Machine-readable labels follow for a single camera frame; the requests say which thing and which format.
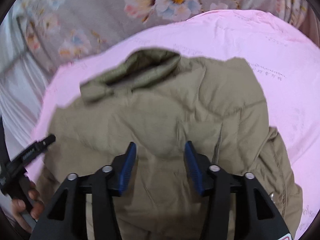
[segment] blue gripper pad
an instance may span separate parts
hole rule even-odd
[[[184,155],[187,161],[189,175],[193,181],[195,190],[198,192],[199,195],[204,194],[204,187],[202,184],[202,171],[197,162],[197,153],[192,145],[191,141],[186,142]]]
[[[136,159],[137,147],[136,144],[131,142],[127,149],[127,152],[124,154],[124,164],[122,166],[122,170],[119,172],[119,184],[118,190],[119,194],[122,195],[128,188],[129,180],[131,177],[131,171]]]

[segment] red label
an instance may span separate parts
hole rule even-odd
[[[286,234],[285,236],[279,238],[278,240],[292,240],[292,237],[290,234]]]

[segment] black frame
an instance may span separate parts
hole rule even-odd
[[[13,5],[16,0],[0,0],[0,23],[3,22],[6,14],[8,13],[9,9]],[[320,19],[320,0],[307,0],[309,5],[313,8],[316,16]],[[0,141],[4,140],[4,134],[0,133]],[[3,145],[0,144],[0,152],[6,151],[6,148],[3,148]],[[13,228],[9,222],[6,222],[4,219],[4,214],[0,208],[0,228],[1,232],[7,232],[8,235],[5,233],[5,236],[9,237],[10,239],[14,238],[15,233],[12,231]],[[320,239],[320,211],[317,214],[316,218],[313,220],[307,231],[302,235],[300,240],[316,240]]]

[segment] metal screw head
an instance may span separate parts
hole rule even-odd
[[[102,167],[102,171],[103,172],[110,172],[110,171],[112,171],[112,166],[110,166],[110,165],[104,166],[104,167]]]
[[[271,192],[271,193],[269,194],[269,197],[271,198],[271,200],[273,201],[273,203],[275,202],[275,201],[274,201],[274,196],[275,196],[275,193],[274,193],[274,192]]]
[[[75,173],[70,173],[70,174],[68,175],[68,180],[74,180],[74,179],[76,179],[77,177],[78,177],[77,174],[75,174]]]
[[[247,173],[245,174],[245,177],[246,177],[247,179],[254,179],[254,174],[253,174],[252,172],[247,172]]]
[[[220,167],[218,165],[211,165],[209,169],[210,171],[220,171]]]

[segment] jacket sleeve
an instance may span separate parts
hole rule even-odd
[[[294,239],[302,215],[302,189],[294,182],[293,171],[290,166],[286,147],[279,133],[271,140],[274,153],[282,166],[285,183],[285,203],[283,218]]]

